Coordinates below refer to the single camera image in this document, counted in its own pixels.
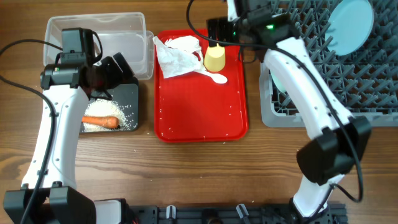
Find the white rice pile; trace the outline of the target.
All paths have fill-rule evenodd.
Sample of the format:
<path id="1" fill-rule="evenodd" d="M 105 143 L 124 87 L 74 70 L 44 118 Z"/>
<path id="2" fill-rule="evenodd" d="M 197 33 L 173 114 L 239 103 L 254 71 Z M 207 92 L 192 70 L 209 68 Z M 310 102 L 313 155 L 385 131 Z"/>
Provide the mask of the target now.
<path id="1" fill-rule="evenodd" d="M 119 127 L 107 129 L 93 124 L 82 123 L 81 133 L 134 131 L 138 127 L 138 110 L 131 103 L 117 101 L 95 100 L 89 103 L 85 116 L 115 116 L 119 119 Z"/>

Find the yellow plastic cup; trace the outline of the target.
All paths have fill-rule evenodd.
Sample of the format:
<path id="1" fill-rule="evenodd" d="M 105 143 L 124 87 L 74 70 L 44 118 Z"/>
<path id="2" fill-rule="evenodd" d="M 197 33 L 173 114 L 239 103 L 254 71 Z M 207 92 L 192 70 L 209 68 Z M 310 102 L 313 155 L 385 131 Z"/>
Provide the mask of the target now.
<path id="1" fill-rule="evenodd" d="M 204 66 L 208 71 L 219 72 L 226 64 L 225 48 L 217 44 L 214 47 L 208 47 L 204 58 Z"/>

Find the orange carrot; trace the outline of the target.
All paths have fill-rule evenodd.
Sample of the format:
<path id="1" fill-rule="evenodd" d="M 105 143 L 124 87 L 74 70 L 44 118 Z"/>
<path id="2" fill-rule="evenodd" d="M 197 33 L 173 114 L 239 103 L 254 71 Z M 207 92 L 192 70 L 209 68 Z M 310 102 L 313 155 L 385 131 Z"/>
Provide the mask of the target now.
<path id="1" fill-rule="evenodd" d="M 115 116 L 84 116 L 82 122 L 107 129 L 116 129 L 119 127 L 119 119 Z"/>

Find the white plastic spoon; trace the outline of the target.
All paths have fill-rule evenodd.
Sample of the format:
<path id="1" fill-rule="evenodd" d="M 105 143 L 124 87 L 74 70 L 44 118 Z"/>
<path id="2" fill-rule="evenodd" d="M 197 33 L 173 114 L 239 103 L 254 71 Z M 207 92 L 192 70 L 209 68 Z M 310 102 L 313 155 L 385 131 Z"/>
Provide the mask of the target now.
<path id="1" fill-rule="evenodd" d="M 206 70 L 195 70 L 195 72 L 210 77 L 217 84 L 225 84 L 228 82 L 228 79 L 219 73 L 210 73 Z"/>

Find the green bowl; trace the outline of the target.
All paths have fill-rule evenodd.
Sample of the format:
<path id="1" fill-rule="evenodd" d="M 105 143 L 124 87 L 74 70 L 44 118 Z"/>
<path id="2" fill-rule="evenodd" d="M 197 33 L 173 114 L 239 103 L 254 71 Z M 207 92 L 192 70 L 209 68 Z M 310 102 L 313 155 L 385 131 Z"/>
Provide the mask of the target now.
<path id="1" fill-rule="evenodd" d="M 269 73 L 271 75 L 272 81 L 275 85 L 275 87 L 281 92 L 281 93 L 287 93 L 285 87 L 283 86 L 282 82 L 273 74 L 272 70 L 269 70 Z"/>

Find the white napkin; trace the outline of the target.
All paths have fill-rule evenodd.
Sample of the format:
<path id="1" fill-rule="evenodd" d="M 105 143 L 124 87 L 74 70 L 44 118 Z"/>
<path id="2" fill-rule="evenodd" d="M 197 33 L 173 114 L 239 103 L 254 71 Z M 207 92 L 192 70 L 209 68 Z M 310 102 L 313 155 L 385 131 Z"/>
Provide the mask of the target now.
<path id="1" fill-rule="evenodd" d="M 162 42 L 157 36 L 153 39 L 157 60 L 164 78 L 172 78 L 190 72 L 204 70 L 200 41 L 186 35 Z"/>

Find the light blue plate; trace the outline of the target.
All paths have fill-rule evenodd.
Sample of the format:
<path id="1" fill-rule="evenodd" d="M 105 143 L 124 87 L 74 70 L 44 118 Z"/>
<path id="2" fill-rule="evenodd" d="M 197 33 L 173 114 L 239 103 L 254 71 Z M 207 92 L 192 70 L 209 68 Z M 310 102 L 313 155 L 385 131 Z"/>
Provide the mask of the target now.
<path id="1" fill-rule="evenodd" d="M 343 0 L 331 13 L 325 40 L 332 37 L 328 50 L 337 56 L 358 50 L 368 39 L 374 24 L 374 11 L 368 0 Z"/>

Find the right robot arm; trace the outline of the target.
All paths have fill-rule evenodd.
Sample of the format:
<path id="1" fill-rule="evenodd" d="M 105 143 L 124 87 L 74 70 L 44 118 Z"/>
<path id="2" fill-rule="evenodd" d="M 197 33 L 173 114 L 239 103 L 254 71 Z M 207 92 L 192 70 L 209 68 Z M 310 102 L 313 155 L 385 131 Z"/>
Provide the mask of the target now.
<path id="1" fill-rule="evenodd" d="M 289 14 L 273 14 L 269 1 L 228 1 L 227 6 L 220 43 L 253 49 L 302 117 L 310 142 L 297 153 L 303 179 L 291 205 L 298 220 L 312 222 L 344 176 L 361 170 L 371 125 L 353 116 L 331 92 Z"/>

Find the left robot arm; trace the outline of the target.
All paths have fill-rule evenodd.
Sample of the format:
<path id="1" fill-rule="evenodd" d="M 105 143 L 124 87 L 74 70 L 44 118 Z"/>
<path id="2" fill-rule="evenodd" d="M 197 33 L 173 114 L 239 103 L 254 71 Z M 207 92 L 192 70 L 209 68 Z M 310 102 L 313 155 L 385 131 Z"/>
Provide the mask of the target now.
<path id="1" fill-rule="evenodd" d="M 21 187 L 5 193 L 3 207 L 14 223 L 138 223 L 126 200 L 92 201 L 76 189 L 75 160 L 80 126 L 89 101 L 134 74 L 121 54 L 104 57 L 90 29 L 62 30 L 55 62 L 40 75 L 44 102 L 32 161 Z"/>

